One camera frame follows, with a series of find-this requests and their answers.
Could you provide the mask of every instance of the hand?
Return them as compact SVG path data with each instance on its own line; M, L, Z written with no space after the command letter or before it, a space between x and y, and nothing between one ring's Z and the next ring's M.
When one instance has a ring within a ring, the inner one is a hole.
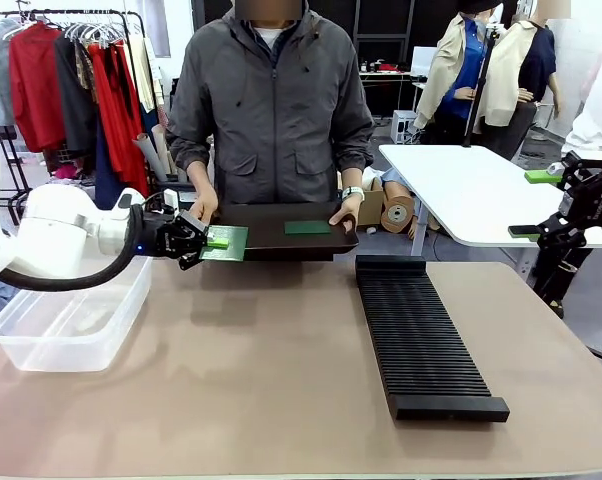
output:
M560 98L554 97L554 118L557 119L563 110L563 102Z
M528 92L525 88L519 89L519 103L528 103L534 100L534 95Z
M352 220L346 220L343 222L343 226L345 227L346 233L355 230L359 222L361 202L363 202L363 199L358 193L350 195L341 204L341 209L330 219L330 225L338 225L346 215L352 215L355 219L354 225L352 224Z
M219 198L214 188L206 188L199 193L199 197L192 205L190 213L206 225L210 225L212 216L219 208Z
M474 100L476 94L477 92L473 88L463 87L454 92L454 98L456 100Z

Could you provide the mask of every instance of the beige jacket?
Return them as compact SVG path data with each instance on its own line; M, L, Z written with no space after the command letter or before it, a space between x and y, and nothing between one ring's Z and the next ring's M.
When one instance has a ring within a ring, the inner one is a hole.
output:
M465 57L465 23L461 15L452 19L437 45L428 83L417 107L414 126L425 128L439 108L441 100L456 81Z
M495 127L507 127L519 99L519 72L530 51L537 27L528 21L515 23L494 47L474 131L482 118Z

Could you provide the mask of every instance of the wristwatch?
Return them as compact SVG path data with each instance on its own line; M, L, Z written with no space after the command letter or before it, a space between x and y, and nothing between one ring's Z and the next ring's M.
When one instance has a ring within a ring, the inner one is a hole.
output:
M361 195L361 201L365 202L365 193L363 193L363 189L360 187L348 187L345 190L343 190L343 196L341 197L341 200L345 200L350 195L354 195L357 193Z

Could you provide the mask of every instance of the black hat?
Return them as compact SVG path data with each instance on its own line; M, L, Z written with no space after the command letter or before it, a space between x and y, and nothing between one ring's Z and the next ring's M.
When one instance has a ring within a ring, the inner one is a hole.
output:
M496 8L503 3L503 0L457 0L459 12L476 14Z

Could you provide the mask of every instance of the clear plastic bin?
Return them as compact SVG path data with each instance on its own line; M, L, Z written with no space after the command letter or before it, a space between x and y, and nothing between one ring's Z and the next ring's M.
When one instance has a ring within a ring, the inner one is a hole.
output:
M93 260L90 270L112 260ZM20 370L105 370L148 296L151 267L151 258L137 257L112 281L89 290L19 292L0 313L0 345Z

